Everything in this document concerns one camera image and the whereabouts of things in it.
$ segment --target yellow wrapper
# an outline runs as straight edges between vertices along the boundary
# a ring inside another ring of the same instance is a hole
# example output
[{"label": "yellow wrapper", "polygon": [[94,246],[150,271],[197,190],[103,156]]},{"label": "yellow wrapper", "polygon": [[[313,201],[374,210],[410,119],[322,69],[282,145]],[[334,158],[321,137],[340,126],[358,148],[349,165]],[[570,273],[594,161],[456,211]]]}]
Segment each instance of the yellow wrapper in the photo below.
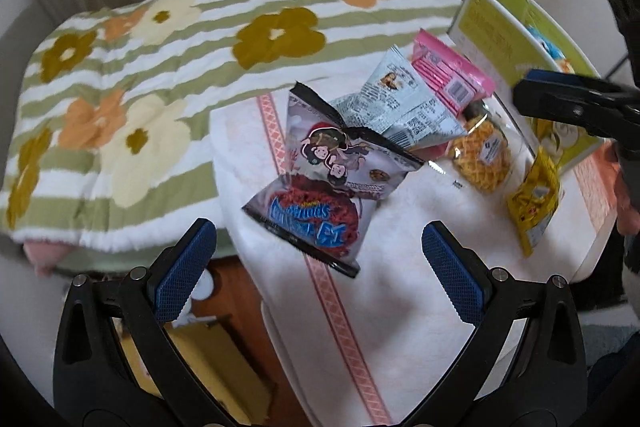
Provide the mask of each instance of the yellow wrapper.
[{"label": "yellow wrapper", "polygon": [[507,207],[518,229],[525,257],[542,238],[560,198],[560,181],[556,165],[540,147],[529,173],[518,190],[507,197]]}]

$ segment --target barcode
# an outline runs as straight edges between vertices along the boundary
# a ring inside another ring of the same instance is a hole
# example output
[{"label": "barcode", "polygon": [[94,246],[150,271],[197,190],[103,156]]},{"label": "barcode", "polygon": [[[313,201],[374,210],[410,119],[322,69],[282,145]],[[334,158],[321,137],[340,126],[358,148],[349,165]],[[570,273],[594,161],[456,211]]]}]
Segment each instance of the barcode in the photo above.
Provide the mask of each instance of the barcode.
[{"label": "barcode", "polygon": [[466,105],[474,97],[474,94],[462,80],[453,79],[446,89],[447,93],[460,105]]},{"label": "barcode", "polygon": [[389,140],[391,140],[396,145],[399,145],[403,149],[408,149],[409,147],[411,147],[411,140],[409,140],[409,137],[404,131],[398,131],[392,134],[389,137]]},{"label": "barcode", "polygon": [[424,120],[420,120],[420,118],[412,118],[406,123],[407,127],[411,128],[411,132],[414,136],[418,136],[422,131],[424,131],[427,126],[424,123]]}]

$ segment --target floral blanket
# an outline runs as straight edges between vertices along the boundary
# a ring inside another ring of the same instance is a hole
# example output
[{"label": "floral blanket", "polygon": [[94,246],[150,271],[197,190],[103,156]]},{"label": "floral blanket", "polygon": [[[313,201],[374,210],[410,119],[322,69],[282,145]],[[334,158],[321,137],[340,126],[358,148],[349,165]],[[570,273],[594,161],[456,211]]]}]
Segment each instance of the floral blanket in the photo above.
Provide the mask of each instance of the floral blanket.
[{"label": "floral blanket", "polygon": [[197,217],[224,228],[210,111],[370,71],[420,28],[444,34],[459,4],[147,0],[78,14],[26,69],[2,225],[16,241],[113,253],[174,242]]}]

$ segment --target yellow box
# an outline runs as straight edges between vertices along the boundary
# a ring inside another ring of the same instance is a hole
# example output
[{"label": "yellow box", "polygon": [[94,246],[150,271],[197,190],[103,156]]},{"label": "yellow box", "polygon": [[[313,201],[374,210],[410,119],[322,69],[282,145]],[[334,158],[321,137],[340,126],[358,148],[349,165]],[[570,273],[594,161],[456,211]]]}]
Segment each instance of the yellow box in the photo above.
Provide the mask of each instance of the yellow box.
[{"label": "yellow box", "polygon": [[[267,418],[271,393],[255,374],[222,325],[190,324],[167,330],[185,362],[226,411],[244,425]],[[161,396],[130,336],[121,341],[139,386]]]},{"label": "yellow box", "polygon": [[533,26],[553,42],[575,73],[599,76],[578,45],[534,0],[464,0],[449,37],[460,52],[494,79],[498,97],[514,114],[531,150],[536,151],[542,143],[562,173],[594,152],[603,140],[589,136],[582,128],[517,114],[511,104],[511,89],[529,70],[561,71],[526,26]]}]

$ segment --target pink snack package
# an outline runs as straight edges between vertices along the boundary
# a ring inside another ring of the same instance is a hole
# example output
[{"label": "pink snack package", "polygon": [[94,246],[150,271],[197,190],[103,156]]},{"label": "pink snack package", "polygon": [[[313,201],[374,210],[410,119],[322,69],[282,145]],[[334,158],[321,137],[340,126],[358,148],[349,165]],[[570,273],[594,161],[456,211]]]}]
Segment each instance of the pink snack package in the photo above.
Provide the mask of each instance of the pink snack package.
[{"label": "pink snack package", "polygon": [[425,30],[414,39],[412,65],[456,116],[470,102],[487,98],[495,90],[490,77]]}]

